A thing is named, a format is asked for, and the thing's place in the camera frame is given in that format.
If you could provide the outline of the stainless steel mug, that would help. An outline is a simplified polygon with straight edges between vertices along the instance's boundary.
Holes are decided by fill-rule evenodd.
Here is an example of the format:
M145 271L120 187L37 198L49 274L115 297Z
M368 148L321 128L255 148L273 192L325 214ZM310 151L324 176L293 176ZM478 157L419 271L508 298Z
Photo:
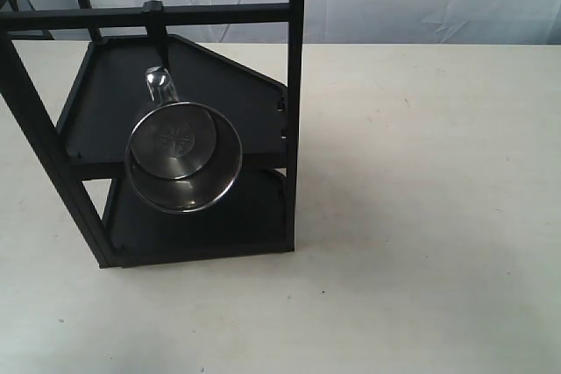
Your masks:
M181 99L165 67L145 72L149 101L131 127L124 170L134 193L170 214L210 208L231 190L243 163L237 130L210 106Z

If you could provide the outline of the black plastic tray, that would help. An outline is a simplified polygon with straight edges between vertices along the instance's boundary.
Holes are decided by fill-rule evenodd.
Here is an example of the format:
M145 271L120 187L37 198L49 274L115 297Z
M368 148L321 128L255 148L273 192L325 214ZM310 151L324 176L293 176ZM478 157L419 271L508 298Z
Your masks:
M181 98L226 116L242 141L246 168L287 164L284 84L183 37L168 39L171 74ZM89 43L57 130L84 180L117 177L131 129L150 100L145 71L160 57L145 36Z
M199 212L151 208L126 179L114 179L103 212L105 236L120 267L234 258L291 250L284 177L244 170L231 191Z

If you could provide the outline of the black plastic peg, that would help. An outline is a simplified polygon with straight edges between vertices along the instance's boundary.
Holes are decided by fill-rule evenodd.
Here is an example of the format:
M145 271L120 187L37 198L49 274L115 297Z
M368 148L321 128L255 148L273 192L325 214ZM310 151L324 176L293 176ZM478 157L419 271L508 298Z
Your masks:
M143 4L142 15L148 38L160 57L161 65L169 70L169 48L167 28L164 23L165 7L161 1L151 0Z

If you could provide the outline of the black metal rack frame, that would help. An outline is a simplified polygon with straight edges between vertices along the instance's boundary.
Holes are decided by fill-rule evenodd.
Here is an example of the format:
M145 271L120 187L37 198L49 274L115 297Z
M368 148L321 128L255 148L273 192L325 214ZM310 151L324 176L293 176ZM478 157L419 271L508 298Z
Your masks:
M75 10L14 10L2 13L1 94L96 262L102 268L120 267L114 264L112 248L105 236L103 212L111 182L114 179L128 180L125 170L119 176L108 179L80 178L69 162L66 147L57 130L59 118L53 121L48 115L38 90L12 41L14 32L68 29L87 30L90 35L89 43L99 42L105 37L145 36L148 38L142 15L143 5L133 8L95 9L89 0L78 0L78 3L79 6ZM287 164L282 168L246 168L242 163L240 173L244 170L273 170L283 175L286 233L290 238L292 247L290 251L292 251L295 247L304 0L287 0L285 3L164 5L164 7L164 23L168 38L172 36L168 28L180 25L259 23L287 25L288 79L286 82L281 82L287 88L285 102Z

